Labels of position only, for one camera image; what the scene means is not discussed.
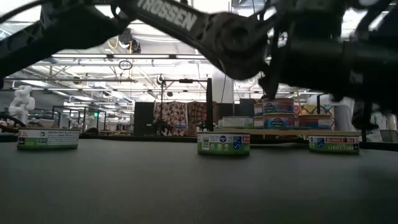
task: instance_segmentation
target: wooden platform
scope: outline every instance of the wooden platform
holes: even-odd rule
[[[360,131],[329,131],[329,130],[270,130],[270,129],[214,129],[223,133],[250,133],[278,136],[360,136]]]

